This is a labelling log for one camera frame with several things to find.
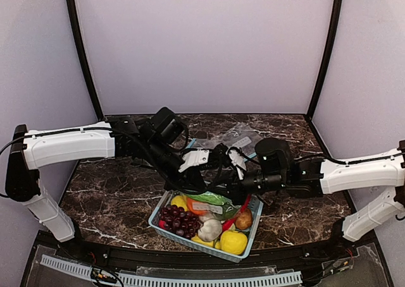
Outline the orange fruit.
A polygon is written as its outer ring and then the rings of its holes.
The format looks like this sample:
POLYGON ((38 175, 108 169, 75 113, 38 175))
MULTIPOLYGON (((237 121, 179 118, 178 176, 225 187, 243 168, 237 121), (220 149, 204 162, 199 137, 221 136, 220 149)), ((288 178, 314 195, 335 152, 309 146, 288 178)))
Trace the orange fruit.
POLYGON ((188 197, 186 199, 186 203, 188 210, 190 210, 195 215, 203 216, 209 212, 207 203, 196 201, 188 197))

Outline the green cucumber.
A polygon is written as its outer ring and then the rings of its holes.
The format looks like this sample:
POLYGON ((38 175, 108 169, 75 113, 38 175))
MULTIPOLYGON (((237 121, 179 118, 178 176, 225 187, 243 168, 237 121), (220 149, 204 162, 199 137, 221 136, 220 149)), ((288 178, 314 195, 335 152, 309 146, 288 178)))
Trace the green cucumber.
POLYGON ((232 203, 229 198, 211 192, 205 192, 199 195, 186 194, 185 196, 198 202, 204 202, 211 205, 225 205, 232 203))

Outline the green avocado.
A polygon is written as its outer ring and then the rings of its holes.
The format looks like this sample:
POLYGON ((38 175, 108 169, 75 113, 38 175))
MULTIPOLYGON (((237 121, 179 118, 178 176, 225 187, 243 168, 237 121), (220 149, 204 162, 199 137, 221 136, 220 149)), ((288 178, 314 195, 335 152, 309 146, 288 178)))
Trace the green avocado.
POLYGON ((222 213, 217 215, 220 221, 233 218, 240 210, 240 205, 224 204, 221 206, 222 213))

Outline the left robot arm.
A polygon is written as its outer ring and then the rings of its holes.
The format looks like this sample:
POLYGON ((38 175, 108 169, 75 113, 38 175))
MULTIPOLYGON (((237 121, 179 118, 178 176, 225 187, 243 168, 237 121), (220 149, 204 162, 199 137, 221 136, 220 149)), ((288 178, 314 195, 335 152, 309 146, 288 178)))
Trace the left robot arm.
POLYGON ((208 188, 198 166, 208 161, 206 152, 180 155, 171 144, 188 127, 167 107, 147 119, 129 116, 110 122, 51 131, 15 128, 9 150, 4 198, 20 202, 59 242, 80 237, 73 220, 59 207, 40 181, 39 169, 50 164, 81 159, 133 157, 145 160, 165 180, 183 193, 201 194, 208 188))

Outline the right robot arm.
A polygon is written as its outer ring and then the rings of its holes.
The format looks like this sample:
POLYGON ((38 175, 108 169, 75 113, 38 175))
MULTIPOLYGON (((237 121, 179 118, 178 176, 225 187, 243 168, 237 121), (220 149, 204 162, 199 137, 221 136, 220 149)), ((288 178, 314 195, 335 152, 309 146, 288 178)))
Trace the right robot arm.
POLYGON ((225 177, 220 193, 236 205, 249 194, 284 189, 297 198, 311 198, 344 190, 383 186, 377 198, 354 214, 338 220, 332 235, 355 242, 392 217, 404 213, 404 141, 397 148, 369 157, 338 160, 311 155, 293 159, 285 140, 265 138, 254 147, 260 168, 225 177))

